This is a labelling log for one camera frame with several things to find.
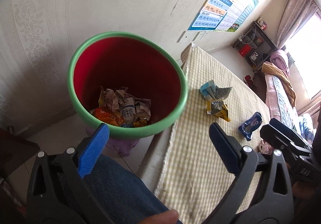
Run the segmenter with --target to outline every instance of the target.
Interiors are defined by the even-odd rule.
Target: green rim
[[[74,90],[74,86],[73,86],[73,73],[74,73],[77,60],[85,49],[87,49],[91,44],[95,43],[98,40],[110,38],[110,37],[124,37],[124,38],[136,39],[156,49],[163,56],[165,56],[174,66],[181,83],[181,94],[179,97],[179,101],[176,107],[174,108],[174,110],[167,117],[165,117],[164,119],[152,125],[147,125],[139,128],[122,128],[122,127],[117,127],[117,126],[107,124],[110,129],[110,136],[112,136],[115,139],[138,139],[138,138],[147,137],[153,134],[160,133],[161,131],[171,126],[178,119],[178,117],[181,115],[182,111],[184,110],[184,106],[187,100],[187,82],[183,74],[183,71],[181,70],[179,65],[165,50],[163,50],[161,47],[159,47],[155,43],[149,41],[148,39],[145,39],[143,37],[140,37],[132,33],[120,32],[120,31],[104,32],[104,33],[95,35],[90,39],[87,39],[84,43],[82,43],[77,48],[76,52],[73,54],[70,60],[68,75],[67,75],[68,92],[69,92],[73,107],[75,108],[76,112],[81,117],[81,119],[83,119],[88,124],[88,126],[96,129],[102,123],[102,121],[98,120],[97,118],[92,116],[89,112],[87,112],[87,110],[81,105],[80,101],[78,100],[76,96],[76,92]]]

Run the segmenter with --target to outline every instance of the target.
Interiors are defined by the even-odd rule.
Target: jeans
[[[168,210],[139,178],[107,156],[100,155],[84,181],[117,224],[136,224]]]

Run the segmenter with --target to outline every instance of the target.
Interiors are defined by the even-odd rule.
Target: patterned wallpaper
[[[12,124],[19,132],[68,107],[69,60],[95,34],[139,34],[178,60],[187,43],[176,41],[204,1],[0,0],[0,127]],[[269,1],[260,0],[253,17]],[[237,37],[217,33],[199,44],[213,49]]]

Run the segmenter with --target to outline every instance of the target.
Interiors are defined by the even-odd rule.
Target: brown blanket
[[[295,100],[296,100],[296,94],[295,91],[293,90],[293,87],[288,79],[288,76],[278,67],[276,67],[274,64],[270,62],[264,62],[262,65],[262,72],[269,74],[269,75],[274,75],[280,78],[283,88],[288,96],[288,100],[290,101],[290,104],[295,107]]]

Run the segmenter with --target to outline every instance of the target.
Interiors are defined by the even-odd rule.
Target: white cord
[[[242,41],[242,39],[241,39],[241,42],[243,43],[243,44],[245,44],[245,45],[249,45],[249,44],[251,44],[252,42],[253,42],[253,40],[254,40],[254,38],[255,38],[255,36],[256,36],[256,27],[254,26],[254,29],[255,29],[255,31],[254,31],[254,37],[253,37],[253,39],[252,39],[252,41],[250,42],[250,43],[244,43],[243,41]]]

